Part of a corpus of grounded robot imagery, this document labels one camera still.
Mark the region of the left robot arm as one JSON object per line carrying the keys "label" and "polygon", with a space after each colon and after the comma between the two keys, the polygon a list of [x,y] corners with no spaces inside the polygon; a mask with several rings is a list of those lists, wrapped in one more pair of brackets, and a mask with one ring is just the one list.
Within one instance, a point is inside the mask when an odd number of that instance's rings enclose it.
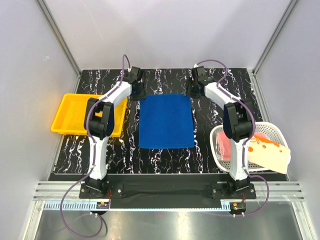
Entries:
{"label": "left robot arm", "polygon": [[128,73],[107,93],[87,101],[84,129],[87,131],[90,152],[89,169],[84,179],[85,186],[97,198],[103,198],[110,191],[107,183],[107,143],[116,126],[116,107],[125,98],[133,101],[147,97],[145,91],[145,71],[132,66]]}

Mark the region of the pink white towel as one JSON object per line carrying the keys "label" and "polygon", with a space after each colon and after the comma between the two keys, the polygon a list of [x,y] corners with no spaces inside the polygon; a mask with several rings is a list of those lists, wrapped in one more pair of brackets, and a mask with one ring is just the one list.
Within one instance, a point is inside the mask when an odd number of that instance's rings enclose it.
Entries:
{"label": "pink white towel", "polygon": [[[257,137],[264,138],[268,140],[268,137],[265,133],[262,132],[255,132],[253,138],[250,140],[251,143],[255,142],[257,140]],[[216,142],[218,145],[217,152],[220,153],[221,160],[222,161],[230,161],[232,157],[232,151],[231,151],[231,143],[230,139],[227,138],[225,133],[218,132],[216,134]]]}

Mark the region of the orange patterned towel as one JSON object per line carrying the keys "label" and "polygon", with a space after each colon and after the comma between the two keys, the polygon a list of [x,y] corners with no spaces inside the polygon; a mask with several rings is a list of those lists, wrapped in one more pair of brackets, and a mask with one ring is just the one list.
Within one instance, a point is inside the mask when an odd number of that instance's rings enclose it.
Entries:
{"label": "orange patterned towel", "polygon": [[273,172],[286,174],[291,161],[291,150],[261,134],[254,134],[248,147],[248,161]]}

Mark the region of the blue towel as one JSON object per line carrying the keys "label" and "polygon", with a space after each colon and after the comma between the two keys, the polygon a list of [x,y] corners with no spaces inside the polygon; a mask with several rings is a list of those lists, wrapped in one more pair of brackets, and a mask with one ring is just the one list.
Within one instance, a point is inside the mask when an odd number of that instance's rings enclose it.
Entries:
{"label": "blue towel", "polygon": [[148,95],[140,101],[138,130],[141,149],[193,148],[191,98],[183,94]]}

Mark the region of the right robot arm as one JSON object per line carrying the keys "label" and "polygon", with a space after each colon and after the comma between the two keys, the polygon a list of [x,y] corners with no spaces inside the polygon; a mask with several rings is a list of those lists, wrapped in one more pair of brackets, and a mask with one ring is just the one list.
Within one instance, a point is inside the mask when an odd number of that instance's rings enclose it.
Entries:
{"label": "right robot arm", "polygon": [[220,83],[209,79],[203,66],[195,65],[192,76],[186,82],[187,96],[192,98],[206,97],[223,109],[223,131],[230,139],[231,167],[226,191],[232,198],[239,198],[250,190],[248,171],[249,142],[256,129],[255,118],[247,103],[236,97]]}

